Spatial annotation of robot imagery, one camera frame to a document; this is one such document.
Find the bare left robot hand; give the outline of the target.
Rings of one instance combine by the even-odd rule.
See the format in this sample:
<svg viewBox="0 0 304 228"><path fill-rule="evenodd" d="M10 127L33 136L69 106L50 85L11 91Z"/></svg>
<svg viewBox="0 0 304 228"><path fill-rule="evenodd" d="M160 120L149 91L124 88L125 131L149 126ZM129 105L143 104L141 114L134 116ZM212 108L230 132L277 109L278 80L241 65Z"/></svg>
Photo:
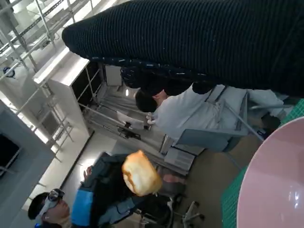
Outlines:
<svg viewBox="0 0 304 228"><path fill-rule="evenodd" d="M74 228L105 228L137 210L157 217L165 211L155 195L139 197L128 189L122 173L126 157L103 153L98 158L92 173L77 190L71 213Z"/></svg>

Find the gloved right robot hand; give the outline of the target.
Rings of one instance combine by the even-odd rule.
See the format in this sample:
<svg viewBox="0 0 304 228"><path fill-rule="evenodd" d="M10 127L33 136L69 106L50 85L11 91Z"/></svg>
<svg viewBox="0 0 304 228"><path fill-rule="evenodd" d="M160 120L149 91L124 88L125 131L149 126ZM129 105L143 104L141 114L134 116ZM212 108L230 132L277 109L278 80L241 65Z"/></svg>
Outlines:
<svg viewBox="0 0 304 228"><path fill-rule="evenodd" d="M304 96L301 0L130 0L67 26L82 58Z"/></svg>

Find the person's hand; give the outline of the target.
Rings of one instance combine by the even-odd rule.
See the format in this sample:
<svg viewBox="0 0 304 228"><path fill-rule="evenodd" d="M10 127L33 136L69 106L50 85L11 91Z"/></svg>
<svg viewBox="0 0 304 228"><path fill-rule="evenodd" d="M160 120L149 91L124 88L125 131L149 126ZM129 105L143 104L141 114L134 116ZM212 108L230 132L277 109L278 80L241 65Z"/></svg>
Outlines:
<svg viewBox="0 0 304 228"><path fill-rule="evenodd" d="M86 180L92 174L92 168L93 166L89 166L86 170L83 171L84 180Z"/></svg>

